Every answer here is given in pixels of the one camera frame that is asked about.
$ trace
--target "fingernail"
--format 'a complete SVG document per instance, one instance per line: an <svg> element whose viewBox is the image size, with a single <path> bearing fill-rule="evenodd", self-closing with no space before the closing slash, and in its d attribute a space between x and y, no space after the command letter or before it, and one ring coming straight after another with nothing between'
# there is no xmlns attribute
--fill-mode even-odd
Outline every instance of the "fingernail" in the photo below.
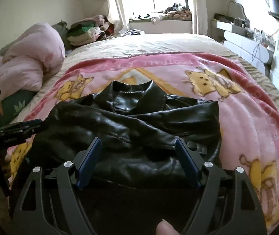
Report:
<svg viewBox="0 0 279 235"><path fill-rule="evenodd" d="M161 219L161 220L165 223L166 226L173 228L173 226L170 223L168 223L165 219Z"/></svg>

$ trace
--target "black leather jacket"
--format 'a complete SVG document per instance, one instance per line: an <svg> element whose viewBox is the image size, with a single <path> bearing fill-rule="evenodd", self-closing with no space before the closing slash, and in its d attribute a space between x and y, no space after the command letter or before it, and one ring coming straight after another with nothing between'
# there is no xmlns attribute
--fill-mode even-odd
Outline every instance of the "black leather jacket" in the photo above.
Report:
<svg viewBox="0 0 279 235"><path fill-rule="evenodd" d="M183 200L189 184L174 152L178 137L183 138L190 149L201 153L204 160L219 165L218 102L168 95L152 81L141 85L114 81L99 94L57 104L45 123L48 128L35 136L32 148L18 169L10 198L11 211L33 167L50 169L73 160L97 136L102 140L103 151L89 190L78 194L82 201L87 201L85 210L96 232L99 232L97 227L100 230L99 234L104 229L101 223L109 215L108 204L115 204L116 200L119 209L135 202L138 209L149 207L158 202L163 193L171 199L181 195L182 199L178 201ZM176 217L169 217L172 223L178 219L178 226L186 223L192 207L182 209L181 206L185 217L180 219L178 213ZM154 219L154 211L150 210L150 213ZM122 230L119 227L117 234L123 234Z"/></svg>

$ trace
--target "pink comforter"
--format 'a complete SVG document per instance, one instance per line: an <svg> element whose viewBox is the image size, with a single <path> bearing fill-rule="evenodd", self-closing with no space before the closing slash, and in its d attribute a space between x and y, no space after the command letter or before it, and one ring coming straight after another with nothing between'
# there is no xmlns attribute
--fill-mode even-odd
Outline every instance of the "pink comforter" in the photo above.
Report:
<svg viewBox="0 0 279 235"><path fill-rule="evenodd" d="M59 72L64 61L64 44L47 23L26 30L0 56L1 100L20 89L39 91L44 80Z"/></svg>
<svg viewBox="0 0 279 235"><path fill-rule="evenodd" d="M60 101L102 91L118 80L129 85L153 80L166 93L219 101L220 160L242 166L262 204L268 232L279 223L279 112L242 66L211 54L158 54L97 59L70 68L26 120L45 119ZM12 173L32 146L8 150Z"/></svg>

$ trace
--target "cable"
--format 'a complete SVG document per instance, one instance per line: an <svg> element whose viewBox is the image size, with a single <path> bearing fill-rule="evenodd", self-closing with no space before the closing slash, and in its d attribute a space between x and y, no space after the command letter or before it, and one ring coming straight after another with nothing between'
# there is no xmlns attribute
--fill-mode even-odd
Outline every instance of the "cable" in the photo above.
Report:
<svg viewBox="0 0 279 235"><path fill-rule="evenodd" d="M256 47L255 47L254 50L253 50L251 65L253 65L253 61L255 60L255 58L256 58L256 56L257 56L258 49L259 49L259 51L260 51L259 43L256 45Z"/></svg>
<svg viewBox="0 0 279 235"><path fill-rule="evenodd" d="M234 3L234 4L236 4L236 2L234 2L234 1L230 1L230 2L229 2L229 10L228 10L227 16L229 15L229 12L230 12L230 4L231 4L231 2Z"/></svg>
<svg viewBox="0 0 279 235"><path fill-rule="evenodd" d="M279 29L278 29L278 30L276 30L276 32L275 32L274 34L270 35L270 36L269 36L269 38L271 38L273 35L277 34L277 33L278 33L278 31L279 31Z"/></svg>

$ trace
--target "folded clothes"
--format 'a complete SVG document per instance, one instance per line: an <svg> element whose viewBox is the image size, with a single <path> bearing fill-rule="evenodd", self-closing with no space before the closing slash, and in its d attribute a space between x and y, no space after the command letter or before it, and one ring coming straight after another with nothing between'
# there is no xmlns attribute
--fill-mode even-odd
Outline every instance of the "folded clothes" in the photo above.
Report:
<svg viewBox="0 0 279 235"><path fill-rule="evenodd" d="M100 27L100 29L101 29L102 31L106 31L106 30L108 29L109 26L110 26L110 22L106 22L106 23L104 23L103 26Z"/></svg>
<svg viewBox="0 0 279 235"><path fill-rule="evenodd" d="M87 41L91 38L93 38L96 35L99 35L100 33L100 28L99 27L91 27L90 29L88 29L87 32L85 32L84 34L81 34L79 36L69 36L68 40L71 43L81 43L84 41Z"/></svg>
<svg viewBox="0 0 279 235"><path fill-rule="evenodd" d="M95 42L99 38L99 36L100 36L100 34L99 35L95 35L95 36L93 36L93 38L88 39L88 40L83 41L83 42L80 42L80 43L74 43L74 42L70 42L70 43L71 43L72 46L79 47L79 46L83 46L83 45Z"/></svg>
<svg viewBox="0 0 279 235"><path fill-rule="evenodd" d="M166 14L170 11L190 11L189 7L183 6L181 3L174 3L173 6L166 9Z"/></svg>
<svg viewBox="0 0 279 235"><path fill-rule="evenodd" d="M90 20L82 24L77 24L75 27L72 27L68 31L68 36L79 36L85 34L89 29L95 26L95 22Z"/></svg>
<svg viewBox="0 0 279 235"><path fill-rule="evenodd" d="M105 24L104 17L102 15L97 15L94 17L88 17L88 18L82 19L80 21L77 21L71 25L71 28L75 27L78 24L82 24L83 22L89 21L89 20L95 21L95 26L102 26Z"/></svg>
<svg viewBox="0 0 279 235"><path fill-rule="evenodd" d="M190 20L190 19L192 19L192 13L189 10L185 10L185 11L169 11L166 14L166 17Z"/></svg>

